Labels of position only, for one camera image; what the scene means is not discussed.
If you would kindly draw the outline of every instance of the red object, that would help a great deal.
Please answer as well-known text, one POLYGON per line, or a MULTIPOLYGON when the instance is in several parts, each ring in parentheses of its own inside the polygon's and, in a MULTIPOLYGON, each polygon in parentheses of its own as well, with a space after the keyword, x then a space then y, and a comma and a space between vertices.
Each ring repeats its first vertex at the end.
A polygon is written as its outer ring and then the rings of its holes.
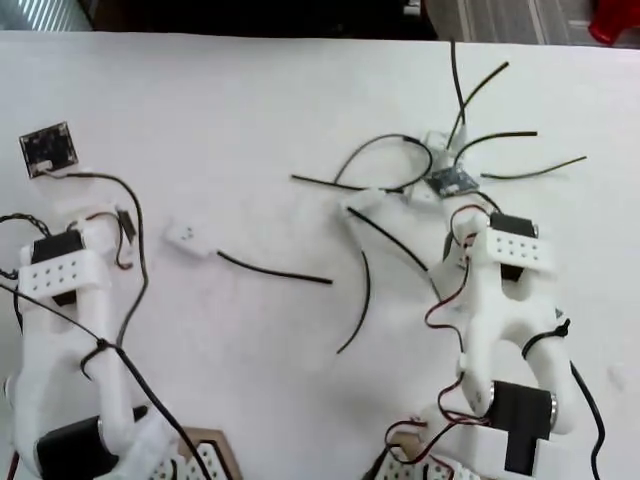
POLYGON ((613 45, 623 30, 640 26, 640 0, 599 0, 589 32, 600 43, 613 45))

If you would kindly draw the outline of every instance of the black wire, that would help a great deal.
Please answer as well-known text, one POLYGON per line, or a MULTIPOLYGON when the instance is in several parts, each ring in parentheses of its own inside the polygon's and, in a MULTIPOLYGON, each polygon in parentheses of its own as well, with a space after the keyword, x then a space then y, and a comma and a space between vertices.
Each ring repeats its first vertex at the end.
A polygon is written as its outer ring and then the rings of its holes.
POLYGON ((495 173, 481 173, 480 176, 482 178, 491 178, 493 180, 521 180, 523 178, 531 178, 531 177, 537 177, 538 175, 544 175, 545 173, 553 172, 554 170, 568 167, 569 165, 573 165, 574 163, 578 163, 586 159, 587 159, 586 156, 578 157, 578 158, 574 158, 573 160, 569 160, 568 162, 560 163, 558 165, 554 165, 549 168, 545 168, 535 172, 521 173, 518 175, 496 175, 495 173))
POLYGON ((602 415, 600 414, 600 410, 598 409, 598 405, 596 404, 593 395, 591 395, 587 384, 584 382, 584 379, 573 362, 571 362, 571 374, 573 375, 573 378, 576 379, 576 383, 578 384, 578 387, 580 387, 580 391, 582 392, 582 395, 584 395, 587 405, 589 405, 589 409, 591 410, 591 414, 593 415, 593 419, 595 420, 598 428, 598 440, 596 440, 596 444, 591 451, 591 471, 593 472, 593 478, 595 478, 595 480, 600 480, 600 473, 598 472, 598 453, 600 453, 600 449, 602 448, 602 445, 604 445, 604 439, 606 436, 604 421, 602 420, 602 415))
POLYGON ((467 123, 467 117, 464 111, 464 100, 462 99, 462 89, 460 88, 460 78, 458 77, 458 61, 456 59, 456 41, 451 39, 451 73, 453 74, 453 84, 456 87, 456 96, 458 97, 459 112, 462 117, 462 124, 467 123))
POLYGON ((47 173, 47 175, 57 180, 60 180, 63 178, 101 178, 103 180, 111 180, 112 182, 115 182, 119 184, 122 188, 124 188, 129 194, 129 196, 131 197, 131 200, 133 200, 133 203, 136 208, 136 215, 138 216, 138 235, 139 235, 138 251, 140 256, 140 271, 142 272, 142 287, 140 288, 140 292, 138 293, 138 296, 133 302, 133 305, 131 305, 131 307, 129 308, 129 311, 125 315, 124 320, 122 321, 122 325, 120 326, 120 330, 118 331, 118 336, 116 337, 116 345, 118 347, 122 347, 122 344, 124 342, 124 336, 127 333, 127 328, 129 327, 129 323, 133 318, 133 314, 136 312, 136 310, 140 306, 140 302, 142 302, 142 298, 144 297, 144 294, 147 291, 147 288, 149 287, 149 274, 147 273, 147 261, 144 253, 144 224, 142 219, 142 207, 140 206, 140 201, 138 200, 138 197, 136 196, 133 189, 129 185, 127 185, 127 183, 125 183, 124 180, 114 175, 108 175, 106 173, 89 173, 89 172, 67 173, 61 176, 52 175, 50 173, 47 173))
MULTIPOLYGON (((496 68, 493 72, 487 75, 484 78, 484 80, 482 80, 478 84, 478 86, 473 89, 473 91, 469 94, 467 99, 464 101, 464 109, 466 109, 469 106, 469 104, 471 103, 471 100, 473 100, 473 98, 478 94, 480 90, 482 90, 485 87, 485 85, 487 85, 491 80, 493 80, 500 72, 502 72, 508 66, 509 66, 509 62, 504 62, 502 65, 496 68)), ((458 116, 456 117, 456 121, 453 124, 453 128, 451 129, 451 134, 449 135, 449 140, 447 141, 447 149, 451 146, 451 142, 453 141, 453 137, 456 133, 456 130, 458 129, 458 125, 460 124, 460 120, 462 118, 464 109, 461 108, 460 110, 458 110, 458 116)))
POLYGON ((209 474, 209 470, 207 470, 207 466, 204 464, 204 461, 202 460, 202 458, 200 457, 200 454, 198 453, 198 449, 196 448, 196 446, 193 444, 193 442, 189 438, 189 435, 187 435, 187 432, 185 432, 184 428, 182 428, 182 426, 180 425, 180 423, 178 423, 176 418, 171 414, 171 412, 167 409, 167 407, 165 407, 163 405, 163 403, 160 401, 160 399, 157 397, 157 395, 153 392, 153 390, 151 389, 149 384, 146 382, 146 380, 144 379, 144 377, 142 376, 142 374, 140 373, 138 368, 135 366, 135 364, 129 358, 129 356, 126 354, 126 352, 122 349, 122 347, 119 347, 116 344, 110 343, 105 339, 99 338, 91 330, 89 330, 84 325, 81 325, 77 321, 73 320, 71 317, 68 317, 64 313, 59 312, 59 311, 57 311, 57 310, 55 310, 53 308, 50 308, 50 307, 44 305, 43 303, 39 302, 35 298, 30 297, 29 295, 25 295, 25 294, 17 292, 17 291, 14 292, 13 289, 11 289, 10 287, 8 287, 8 286, 6 286, 6 285, 4 285, 2 283, 0 283, 0 288, 3 289, 3 290, 8 291, 10 293, 15 293, 16 295, 18 295, 19 297, 23 298, 24 300, 27 300, 27 301, 33 303, 34 305, 38 305, 39 307, 44 308, 45 310, 48 310, 49 312, 51 312, 51 313, 53 313, 55 315, 58 315, 60 318, 63 318, 65 320, 67 320, 68 322, 72 323, 73 325, 75 325, 76 327, 80 328, 81 330, 83 330, 85 333, 87 333, 88 335, 92 336, 96 340, 98 346, 97 346, 95 351, 101 352, 101 351, 103 351, 103 350, 105 350, 107 348, 113 348, 116 351, 116 353, 118 354, 118 356, 120 357, 120 359, 122 360, 122 362, 124 363, 124 365, 129 370, 129 372, 131 372, 131 375, 133 376, 135 381, 138 383, 138 385, 140 386, 142 391, 145 393, 145 395, 147 395, 147 397, 149 398, 149 401, 151 401, 151 403, 158 409, 160 414, 176 430, 178 435, 180 435, 180 438, 182 438, 184 443, 187 445, 187 448, 189 449, 189 452, 196 459, 196 462, 198 463, 198 466, 202 470, 202 475, 205 477, 205 479, 206 480, 213 480, 211 478, 211 475, 209 474))
MULTIPOLYGON (((567 334, 569 333, 570 324, 571 324, 571 320, 567 319, 567 321, 563 325, 559 325, 554 330, 540 333, 532 337, 522 349, 522 357, 526 360, 527 355, 531 351, 531 348, 540 340, 544 340, 545 338, 550 338, 550 337, 561 337, 561 338, 566 337, 567 334)), ((596 440, 593 450, 591 451, 591 471, 593 472, 593 478, 595 480, 600 480, 600 473, 598 472, 598 454, 602 449, 602 445, 604 445, 604 440, 606 437, 604 421, 602 420, 602 415, 600 414, 598 405, 596 404, 596 401, 593 398, 593 395, 589 391, 589 387, 587 387, 587 384, 582 378, 582 375, 580 375, 580 372, 578 372, 578 369, 573 364, 573 362, 570 362, 570 365, 571 365, 571 374, 573 375, 573 378, 576 380, 576 383, 578 384, 578 387, 580 388, 580 391, 582 392, 582 395, 584 396, 584 399, 586 400, 587 405, 589 405, 589 409, 591 410, 593 419, 596 422, 596 427, 598 428, 598 439, 596 440)))
POLYGON ((296 280, 305 280, 307 282, 315 282, 315 283, 322 283, 324 285, 332 285, 333 284, 333 280, 330 280, 328 278, 322 278, 322 277, 314 277, 311 275, 301 275, 299 273, 288 273, 288 272, 279 272, 277 270, 268 270, 266 268, 262 268, 262 267, 256 267, 255 265, 249 265, 248 263, 242 262, 238 259, 235 259, 229 255, 227 255, 226 253, 224 253, 221 250, 218 250, 218 256, 224 258, 226 261, 231 262, 235 265, 238 265, 239 267, 243 267, 246 268, 248 270, 253 270, 254 272, 259 272, 259 273, 264 273, 267 275, 274 275, 276 277, 284 277, 284 278, 293 278, 296 280))
POLYGON ((477 145, 479 143, 486 142, 488 140, 494 140, 496 138, 509 138, 509 137, 537 137, 538 132, 501 132, 501 133, 492 133, 491 135, 485 135, 484 137, 476 138, 472 142, 467 143, 464 147, 460 149, 458 154, 456 155, 455 160, 453 161, 454 165, 457 165, 462 157, 462 154, 466 152, 469 148, 477 145))
POLYGON ((36 300, 35 298, 30 297, 29 295, 25 295, 24 293, 20 292, 17 289, 13 289, 3 283, 0 283, 0 289, 2 290, 6 290, 7 292, 11 293, 14 297, 20 297, 24 300, 27 300, 28 302, 33 303, 34 305, 38 305, 41 308, 44 308, 45 310, 48 310, 49 312, 58 315, 61 318, 64 318, 67 322, 70 322, 72 324, 74 324, 76 327, 78 327, 81 330, 84 330, 85 333, 91 335, 94 339, 99 340, 98 336, 93 333, 91 330, 89 330, 87 327, 85 327, 84 325, 81 325, 80 323, 76 322, 73 318, 65 315, 62 312, 59 312, 51 307, 48 307, 47 305, 45 305, 44 303, 39 302, 38 300, 36 300))
MULTIPOLYGON (((8 222, 10 220, 22 220, 29 222, 31 225, 36 227, 40 233, 44 237, 50 237, 51 231, 46 223, 42 220, 37 219, 33 215, 29 215, 26 213, 12 213, 11 215, 3 215, 0 217, 0 223, 8 222)), ((7 280, 17 280, 18 279, 18 270, 12 270, 11 272, 7 272, 0 268, 0 276, 6 278, 7 280)))
MULTIPOLYGON (((411 139, 410 143, 413 143, 415 145, 419 145, 421 148, 424 149, 425 152, 427 152, 427 154, 429 155, 429 163, 427 164, 427 167, 425 168, 425 170, 422 173, 420 173, 420 175, 418 175, 417 177, 409 180, 406 183, 403 183, 402 185, 398 185, 397 187, 380 188, 380 190, 384 190, 386 193, 402 193, 405 188, 410 187, 411 185, 415 185, 416 183, 421 181, 424 177, 426 177, 429 174, 429 172, 431 171, 431 167, 433 167, 433 155, 431 154, 431 151, 427 148, 426 145, 421 143, 419 140, 411 139)), ((355 191, 355 192, 360 192, 362 190, 368 190, 369 188, 378 188, 378 187, 355 187, 355 186, 352 186, 352 185, 345 185, 343 183, 328 182, 328 181, 325 181, 325 180, 318 180, 316 178, 305 177, 305 176, 302 176, 302 175, 291 175, 291 178, 293 180, 300 180, 300 181, 303 181, 303 182, 315 183, 317 185, 324 185, 324 186, 327 186, 327 187, 342 188, 343 190, 351 190, 351 191, 355 191)))
MULTIPOLYGON (((303 175, 291 175, 291 179, 292 180, 299 180, 301 182, 308 182, 308 183, 315 183, 316 185, 323 185, 325 187, 333 187, 333 188, 340 188, 342 190, 350 190, 352 192, 361 192, 363 190, 367 190, 370 187, 355 187, 353 185, 346 185, 344 183, 335 183, 335 182, 329 182, 326 180, 319 180, 317 178, 311 178, 311 177, 305 177, 303 175)), ((397 188, 384 188, 381 189, 384 190, 387 193, 402 193, 402 189, 397 189, 397 188)))
POLYGON ((370 218, 364 216, 362 213, 358 212, 357 210, 355 210, 355 209, 353 209, 351 207, 347 207, 347 211, 349 213, 351 213, 352 215, 354 215, 355 217, 357 217, 360 220, 362 220, 363 222, 365 222, 370 227, 372 227, 375 230, 377 230, 378 232, 380 232, 382 235, 387 237, 393 243, 395 243, 404 253, 409 255, 409 257, 411 257, 411 259, 414 262, 416 262, 416 264, 420 267, 420 269, 422 271, 424 271, 424 272, 428 272, 429 271, 429 268, 418 258, 418 256, 415 253, 413 253, 411 250, 409 250, 409 248, 407 246, 405 246, 400 240, 398 240, 396 237, 391 235, 389 232, 387 232, 380 225, 378 225, 373 220, 371 220, 370 218))
POLYGON ((428 154, 429 154, 429 157, 431 157, 431 152, 429 151, 429 149, 426 147, 426 145, 424 145, 417 138, 411 137, 409 135, 405 135, 403 133, 385 133, 384 135, 378 135, 377 137, 373 137, 371 140, 367 140, 362 145, 360 145, 358 148, 356 148, 353 151, 353 153, 351 155, 349 155, 349 158, 347 158, 347 160, 344 162, 342 167, 340 167, 340 170, 338 171, 338 173, 336 174, 335 178, 333 179, 333 183, 338 183, 340 181, 340 178, 342 177, 342 174, 347 169, 347 167, 351 164, 351 162, 353 162, 353 160, 355 160, 355 158, 358 155, 360 155, 362 153, 362 151, 365 148, 369 147, 370 145, 373 145, 376 142, 379 142, 380 140, 385 140, 385 139, 388 139, 388 138, 400 138, 404 142, 412 143, 413 145, 416 145, 416 146, 426 150, 428 152, 428 154))
POLYGON ((493 200, 493 198, 491 198, 486 193, 481 192, 480 190, 477 190, 471 193, 478 195, 480 198, 484 199, 489 205, 491 205, 494 208, 496 212, 502 213, 502 209, 500 208, 500 206, 495 202, 495 200, 493 200))
POLYGON ((18 326, 20 327, 20 333, 24 330, 24 319, 22 318, 22 313, 20 312, 20 305, 18 304, 18 299, 20 298, 17 294, 19 291, 20 285, 16 285, 16 288, 13 290, 13 311, 16 313, 16 320, 18 320, 18 326))
POLYGON ((125 270, 125 271, 131 270, 133 268, 132 263, 122 263, 122 261, 120 260, 120 254, 122 253, 122 247, 124 244, 124 225, 122 224, 120 217, 118 217, 118 215, 116 215, 113 212, 99 212, 99 213, 94 213, 93 215, 90 215, 89 217, 87 217, 87 220, 93 220, 99 217, 111 217, 116 222, 118 222, 119 240, 118 240, 118 249, 116 250, 115 264, 120 270, 125 270))
POLYGON ((182 425, 180 425, 178 420, 176 420, 176 418, 171 414, 171 412, 167 409, 167 407, 165 407, 163 403, 160 401, 160 399, 156 396, 153 390, 151 390, 151 387, 146 382, 146 380, 144 379, 140 371, 136 368, 136 366, 131 361, 129 356, 126 354, 126 352, 120 347, 116 348, 116 352, 122 359, 122 362, 125 364, 125 366, 131 372, 131 375, 133 376, 135 381, 138 383, 138 385, 140 385, 140 388, 142 389, 142 391, 149 398, 153 406, 158 409, 160 414, 167 420, 167 422, 169 422, 169 424, 174 428, 174 430, 178 432, 178 435, 180 435, 180 438, 182 438, 182 441, 185 443, 185 445, 189 449, 189 452, 191 452, 191 455, 193 455, 193 458, 195 458, 196 462, 198 463, 198 466, 200 467, 200 470, 202 471, 202 475, 204 476, 204 478, 206 480, 213 480, 211 478, 211 475, 209 474, 209 470, 207 469, 207 466, 204 463, 204 460, 202 460, 202 457, 198 453, 198 449, 193 444, 193 442, 189 438, 189 435, 187 434, 187 432, 185 432, 184 428, 182 428, 182 425))
POLYGON ((365 294, 364 294, 364 305, 362 306, 362 312, 360 313, 360 320, 358 320, 358 325, 356 325, 356 329, 353 331, 349 339, 342 345, 338 351, 337 355, 340 355, 345 349, 351 345, 351 343, 355 340, 356 336, 360 332, 362 325, 364 324, 364 319, 367 316, 367 312, 369 311, 369 303, 371 302, 371 271, 369 270, 369 261, 367 260, 367 254, 364 251, 360 252, 362 254, 362 264, 364 266, 364 274, 365 274, 365 294))

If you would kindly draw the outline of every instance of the circuit board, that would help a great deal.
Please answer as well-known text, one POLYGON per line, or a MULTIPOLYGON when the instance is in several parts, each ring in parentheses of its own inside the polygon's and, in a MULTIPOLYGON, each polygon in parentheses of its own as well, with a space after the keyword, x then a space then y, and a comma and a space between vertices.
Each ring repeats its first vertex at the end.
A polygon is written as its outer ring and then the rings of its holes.
POLYGON ((479 187, 478 183, 458 166, 433 172, 426 181, 440 198, 475 192, 479 187))
POLYGON ((55 172, 78 163, 67 122, 43 128, 20 137, 20 147, 29 178, 55 172))

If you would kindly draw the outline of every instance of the white table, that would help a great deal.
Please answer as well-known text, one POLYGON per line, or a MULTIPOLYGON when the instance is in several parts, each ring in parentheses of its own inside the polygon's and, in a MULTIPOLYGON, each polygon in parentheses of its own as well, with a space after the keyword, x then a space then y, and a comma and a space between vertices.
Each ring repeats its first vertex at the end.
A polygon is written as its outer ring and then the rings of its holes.
MULTIPOLYGON (((472 138, 540 132, 537 139, 476 147, 474 168, 518 172, 589 155, 545 178, 483 188, 508 212, 552 232, 561 306, 573 319, 568 348, 608 429, 601 473, 634 478, 640 53, 460 45, 458 58, 465 92, 511 62, 469 109, 472 138), (612 366, 625 388, 609 379, 612 366)), ((446 44, 3 33, 0 65, 2 211, 54 221, 27 180, 17 138, 62 120, 83 164, 134 186, 145 214, 151 286, 126 348, 183 424, 226 432, 245 478, 359 478, 380 452, 386 426, 434 401, 453 379, 455 339, 422 323, 435 295, 366 227, 370 314, 336 357, 364 288, 359 256, 335 215, 345 194, 288 180, 293 172, 331 178, 357 144, 376 134, 449 129, 456 98, 446 44), (212 245, 232 255, 330 276, 335 285, 264 277, 217 257, 192 261, 161 241, 172 215, 196 219, 212 245)), ((375 149, 345 180, 407 178, 414 170, 399 152, 375 149)), ((100 187, 126 199, 115 187, 100 187)), ((437 261, 442 218, 393 201, 374 218, 426 261, 437 261)), ((15 266, 32 231, 0 228, 0 262, 15 266)), ((122 277, 116 298, 124 311, 139 278, 122 277)), ((2 295, 0 302, 4 376, 19 365, 20 347, 11 299, 2 295)), ((499 377, 531 382, 517 358, 512 346, 499 349, 499 377)), ((80 415, 69 405, 62 416, 80 415)), ((561 441, 575 452, 572 478, 586 479, 596 432, 584 403, 579 417, 577 430, 561 441)))

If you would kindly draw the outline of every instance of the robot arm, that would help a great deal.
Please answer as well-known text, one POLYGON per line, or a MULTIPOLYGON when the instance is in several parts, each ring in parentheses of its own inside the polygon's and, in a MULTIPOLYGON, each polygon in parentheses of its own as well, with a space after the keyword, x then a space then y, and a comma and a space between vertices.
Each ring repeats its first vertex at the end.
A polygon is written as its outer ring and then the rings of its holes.
MULTIPOLYGON (((97 338, 114 341, 111 275, 105 259, 115 247, 107 221, 83 222, 77 230, 47 237, 21 254, 19 291, 56 308, 75 309, 76 321, 97 338)), ((95 338, 54 314, 27 302, 22 368, 12 382, 14 443, 25 466, 42 478, 148 478, 176 434, 155 410, 137 409, 126 386, 125 368, 107 349, 87 364, 97 389, 99 416, 46 432, 43 412, 51 389, 64 375, 78 375, 95 338)))

